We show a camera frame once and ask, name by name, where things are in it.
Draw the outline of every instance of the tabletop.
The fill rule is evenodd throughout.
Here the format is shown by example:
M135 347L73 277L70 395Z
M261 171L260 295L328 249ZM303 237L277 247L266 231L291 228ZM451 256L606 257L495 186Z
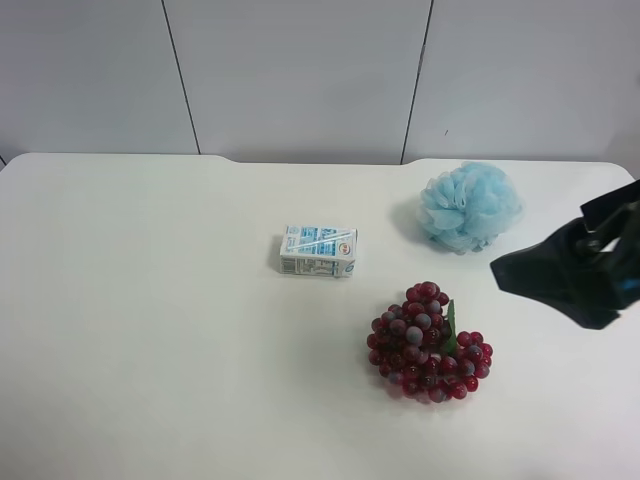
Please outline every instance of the tabletop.
M583 330L489 269L632 179L491 163L525 216L456 255L415 207L461 160L16 158L0 174L0 477L640 478L638 308ZM353 277L278 273L286 224L357 228ZM495 351L462 401L392 398L367 363L371 320L425 280Z

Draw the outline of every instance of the white wall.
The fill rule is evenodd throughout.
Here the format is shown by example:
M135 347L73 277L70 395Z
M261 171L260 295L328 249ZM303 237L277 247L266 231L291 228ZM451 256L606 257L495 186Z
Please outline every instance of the white wall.
M639 175L638 134L640 1L436 0L405 162L603 158Z
M427 0L166 0L203 153L399 163Z
M196 153L160 0L0 0L0 155Z

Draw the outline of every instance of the grape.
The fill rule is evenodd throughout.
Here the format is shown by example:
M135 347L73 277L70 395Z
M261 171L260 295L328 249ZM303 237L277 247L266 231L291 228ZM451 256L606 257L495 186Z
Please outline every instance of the grape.
M444 379L438 380L438 388L442 390L442 392L444 393L445 401L451 400L451 392L449 391L449 384L445 382Z
M402 372L391 372L389 374L389 383L393 385L400 385L404 382L404 375Z
M434 300L440 295L440 287L433 282L424 282L420 285L420 294L427 300Z
M477 365L482 359L482 349L477 345L471 345L465 350L465 357Z
M389 350L393 352L402 352L406 343L403 337L391 337L387 345L389 346Z
M467 396L467 387L464 383L454 383L449 387L449 391L451 392L451 396L458 400L462 400Z
M460 332L458 334L458 345L466 348L471 346L471 343L471 335L469 332Z
M402 351L402 356L407 362L417 362L422 352L415 345L407 345Z
M378 350L371 350L369 352L369 363L371 365L380 365L382 363L382 354Z
M407 290L407 300L411 303L420 301L420 293L415 288Z
M435 357L429 357L422 367L425 375L435 375L440 368L440 360Z
M436 300L438 300L438 303L440 303L440 305L444 307L447 303L449 303L449 295L444 292L440 292L440 295L438 295L438 298L436 298Z
M407 331L407 324L404 320L400 320L396 318L393 322L389 324L389 330L391 333L396 336L404 335L404 332Z
M416 360L418 365L424 365L429 360L429 352L420 352L420 357Z
M431 400L433 403L442 403L447 396L440 387L431 387L429 388L428 392L429 400Z
M485 357L490 357L491 355L493 355L493 347L488 343L483 343L482 347L480 348L482 348L482 353Z
M373 350L377 346L378 346L378 341L376 340L376 336L373 333L369 334L369 336L367 337L367 347Z
M440 311L440 303L437 300L432 300L425 305L425 310L429 313L438 313Z
M393 322L395 319L396 315L393 312L384 312L382 315L380 315L380 320L382 320L385 325L391 325L391 322Z
M437 345L439 341L440 341L440 330L437 330L431 327L426 332L424 332L424 343L426 345Z
M442 318L442 315L438 313L430 313L429 318L431 318L431 326L433 328L440 329L442 328L442 325L444 325L444 318Z
M478 378L487 378L489 376L489 367L487 367L484 363L480 363L476 365L476 377Z
M416 367L415 365L404 367L404 370L402 370L402 372L404 373L404 378L408 380L415 380L416 378L418 378L418 376L420 376L420 368Z
M463 377L466 377L468 375L473 375L473 372L475 371L476 371L476 366L468 358L463 358L458 362L458 372Z
M409 307L407 307L407 310L411 318L416 318L417 315L424 313L424 305L422 305L421 303L415 302L410 304Z
M456 359L453 357L443 357L440 362L440 369L445 375L453 374L458 371L458 362L456 362Z
M434 375L424 375L420 377L420 380L418 380L418 384L422 388L431 388L435 386L436 383L438 383L438 378Z
M378 372L380 372L380 375L383 377L388 377L391 373L391 365L388 363L382 363L380 367L378 367Z
M462 377L462 381L464 382L467 390L470 392L475 392L478 389L478 379L473 375L469 375L468 377Z
M413 398L420 391L420 387L416 382L408 382L402 385L402 393L405 397Z
M419 313L416 318L413 319L416 327L420 327L423 330L428 329L431 326L431 317L426 313Z
M455 358L458 363L460 363L460 360L464 358L464 348L462 348L460 345L457 345L456 349L453 351L453 353L451 353L451 356Z
M414 345L422 344L423 333L418 327L413 326L407 328L407 333L405 334L407 341L409 343L413 343Z
M378 340L378 343L380 345L384 345L386 343L389 343L389 341L391 340L391 331L389 331L388 328L380 328L376 331L375 333L376 335L376 340Z
M401 354L396 352L396 353L392 353L391 356L389 357L389 363L393 368L399 370L402 367L404 367L406 362L404 360L404 357Z
M451 331L451 324L449 322L444 322L442 328L440 329L440 335L443 338L448 339L453 332Z
M484 337L480 332L471 332L471 341L476 345L482 345Z

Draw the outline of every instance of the grape cluster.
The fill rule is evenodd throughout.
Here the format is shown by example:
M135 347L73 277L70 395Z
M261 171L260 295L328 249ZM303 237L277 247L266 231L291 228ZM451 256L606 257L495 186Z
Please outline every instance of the grape cluster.
M404 395L419 402L463 399L489 375L493 348L479 332L454 334L442 307L446 293L433 282L407 290L407 301L391 305L371 322L369 362Z

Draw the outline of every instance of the panel seam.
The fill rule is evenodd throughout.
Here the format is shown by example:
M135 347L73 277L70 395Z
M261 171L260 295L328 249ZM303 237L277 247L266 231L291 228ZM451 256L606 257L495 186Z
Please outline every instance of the panel seam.
M171 23L169 22L169 15L167 14L167 6L164 0L160 0L162 3L162 10L164 12L164 19L167 22L167 30L169 32L169 39L171 40L171 48L173 49L173 58L176 60L176 67L178 67L178 76L180 77L180 85L182 86L182 93L184 94L184 102L187 105L187 113L189 114L189 121L191 122L191 131L193 132L193 139L196 142L196 148L198 149L198 155L200 152L200 143L198 142L198 134L196 133L196 125L193 122L193 114L191 113L191 105L189 104L189 96L187 95L187 89L184 85L184 77L182 76L182 68L180 68L180 61L178 60L178 51L176 50L176 43L173 39L173 32L171 31Z
M407 150L407 140L409 139L409 128L411 127L411 118L413 117L413 108L416 103L416 94L418 93L418 84L420 83L420 73L422 72L422 64L424 63L424 53L427 47L427 36L429 35L429 26L431 25L431 14L433 13L433 7L435 0L431 0L429 5L429 16L427 17L427 26L424 30L424 38L422 40L422 47L420 48L420 59L418 60L418 71L416 73L416 82L413 86L413 96L411 97L411 107L409 108L409 118L407 119L407 129L404 132L404 142L402 144L402 155L400 156L400 165L404 165L404 154Z

